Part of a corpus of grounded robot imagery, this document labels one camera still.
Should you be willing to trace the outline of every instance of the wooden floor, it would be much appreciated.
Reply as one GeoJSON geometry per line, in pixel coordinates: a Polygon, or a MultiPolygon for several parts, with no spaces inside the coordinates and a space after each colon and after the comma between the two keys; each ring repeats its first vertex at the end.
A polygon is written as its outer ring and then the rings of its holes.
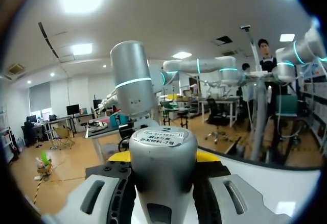
{"type": "MultiPolygon", "coordinates": [[[[179,126],[179,123],[180,121],[176,120],[171,125],[179,126]]],[[[246,157],[249,157],[251,146],[247,143],[249,133],[244,130],[245,127],[246,124],[234,128],[223,127],[221,131],[224,131],[232,141],[241,136],[240,142],[246,145],[246,157]]],[[[219,140],[217,144],[214,144],[213,138],[205,140],[205,136],[214,131],[216,127],[202,123],[201,116],[189,120],[189,129],[196,135],[198,144],[203,147],[225,152],[232,144],[232,142],[224,140],[219,140]]],[[[289,128],[286,128],[283,133],[287,133],[288,130],[289,128]]],[[[272,123],[270,121],[266,128],[264,145],[269,145],[271,138],[272,123]]],[[[322,158],[310,132],[302,133],[300,138],[301,144],[291,152],[287,165],[299,167],[321,165],[322,158]]],[[[36,206],[42,214],[58,212],[64,206],[67,195],[84,181],[85,168],[100,164],[91,140],[85,139],[84,134],[76,135],[73,140],[75,144],[71,150],[63,148],[51,151],[49,150],[51,144],[48,141],[43,142],[42,147],[39,148],[26,148],[20,154],[19,159],[10,166],[21,191],[33,201],[38,185],[38,181],[34,180],[34,177],[38,175],[35,157],[40,157],[41,151],[46,150],[47,155],[52,158],[53,173],[48,181],[41,183],[36,200],[36,206]]],[[[101,144],[117,143],[117,136],[103,137],[100,142],[101,144]]],[[[285,149],[286,142],[281,144],[285,149]]]]}

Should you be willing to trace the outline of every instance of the box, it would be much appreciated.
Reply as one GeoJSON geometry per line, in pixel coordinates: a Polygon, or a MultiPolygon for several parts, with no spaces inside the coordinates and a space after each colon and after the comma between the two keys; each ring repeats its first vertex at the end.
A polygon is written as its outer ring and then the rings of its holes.
{"type": "Polygon", "coordinates": [[[47,174],[47,175],[50,175],[51,174],[51,170],[52,170],[52,161],[51,161],[51,159],[49,159],[49,164],[45,168],[37,169],[37,172],[39,174],[47,174]]]}

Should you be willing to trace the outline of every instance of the shelf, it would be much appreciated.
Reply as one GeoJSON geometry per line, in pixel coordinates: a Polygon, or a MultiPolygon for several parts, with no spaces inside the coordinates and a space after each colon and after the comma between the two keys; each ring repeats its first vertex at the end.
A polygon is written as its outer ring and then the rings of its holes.
{"type": "Polygon", "coordinates": [[[315,112],[313,112],[315,116],[317,116],[320,120],[320,122],[323,122],[324,124],[326,124],[325,120],[323,120],[318,114],[316,114],[315,112]]]}
{"type": "Polygon", "coordinates": [[[325,76],[325,74],[315,74],[315,75],[312,75],[311,77],[304,77],[303,79],[304,80],[309,80],[309,79],[311,79],[311,78],[318,78],[318,77],[323,77],[323,76],[325,76]]]}
{"type": "Polygon", "coordinates": [[[10,144],[12,144],[12,142],[8,142],[8,143],[6,143],[6,144],[4,145],[4,148],[7,147],[7,146],[9,146],[10,144]]]}
{"type": "Polygon", "coordinates": [[[6,132],[6,131],[9,131],[9,130],[10,130],[10,128],[5,128],[5,129],[1,130],[0,133],[6,132]]]}
{"type": "Polygon", "coordinates": [[[310,126],[310,124],[308,123],[308,121],[305,119],[305,122],[307,123],[307,125],[310,127],[310,130],[312,132],[312,134],[316,137],[318,143],[320,146],[323,146],[323,141],[320,138],[320,136],[318,136],[317,132],[314,131],[314,129],[312,128],[312,126],[310,126]]]}
{"type": "Polygon", "coordinates": [[[324,96],[321,96],[321,95],[312,94],[312,93],[309,93],[309,92],[307,92],[307,91],[301,91],[301,92],[302,92],[302,93],[304,93],[304,94],[313,95],[313,96],[316,96],[316,97],[318,97],[318,98],[322,98],[322,99],[325,99],[325,100],[327,100],[327,98],[326,98],[326,97],[324,97],[324,96]]]}

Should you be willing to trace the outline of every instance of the man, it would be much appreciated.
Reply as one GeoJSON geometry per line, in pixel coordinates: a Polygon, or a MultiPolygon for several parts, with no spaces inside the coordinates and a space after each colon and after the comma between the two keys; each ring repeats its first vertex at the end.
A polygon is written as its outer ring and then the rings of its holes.
{"type": "MultiPolygon", "coordinates": [[[[250,72],[250,65],[248,63],[244,63],[242,65],[242,70],[244,72],[250,72]]],[[[252,114],[253,114],[253,99],[254,99],[254,88],[253,88],[253,84],[249,83],[246,84],[242,87],[242,98],[243,98],[243,102],[242,102],[242,107],[243,107],[243,111],[244,114],[247,114],[247,116],[252,118],[252,114]],[[248,113],[248,108],[247,108],[247,103],[249,102],[249,110],[250,110],[250,114],[248,113]]],[[[249,120],[249,124],[247,126],[247,131],[251,131],[251,123],[249,120]]]]}
{"type": "MultiPolygon", "coordinates": [[[[263,59],[260,61],[260,66],[262,71],[272,72],[273,68],[277,66],[277,59],[272,56],[269,48],[268,41],[265,39],[260,39],[258,41],[258,46],[263,55],[263,59]]],[[[267,118],[276,111],[276,97],[280,94],[279,87],[274,82],[265,82],[266,88],[271,87],[271,99],[270,104],[268,104],[267,118]]],[[[281,94],[287,94],[287,87],[281,86],[281,94]]]]}

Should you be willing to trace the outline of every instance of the ceiling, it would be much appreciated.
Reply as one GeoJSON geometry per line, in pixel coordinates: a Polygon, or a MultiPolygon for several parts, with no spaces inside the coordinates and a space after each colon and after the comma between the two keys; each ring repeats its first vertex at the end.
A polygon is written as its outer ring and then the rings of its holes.
{"type": "Polygon", "coordinates": [[[297,0],[102,0],[85,14],[65,13],[65,4],[28,0],[16,16],[5,67],[20,63],[26,68],[22,76],[13,77],[19,87],[110,72],[110,50],[125,40],[141,41],[150,63],[170,60],[180,51],[192,53],[192,58],[212,58],[237,50],[235,57],[241,60],[251,55],[251,48],[240,26],[251,25],[255,40],[267,39],[272,50],[287,45],[279,42],[280,34],[295,34],[296,39],[310,27],[297,0]],[[50,50],[39,22],[59,58],[50,50]],[[233,43],[212,43],[225,35],[233,43]],[[83,43],[92,43],[93,52],[73,56],[71,46],[83,43]]]}

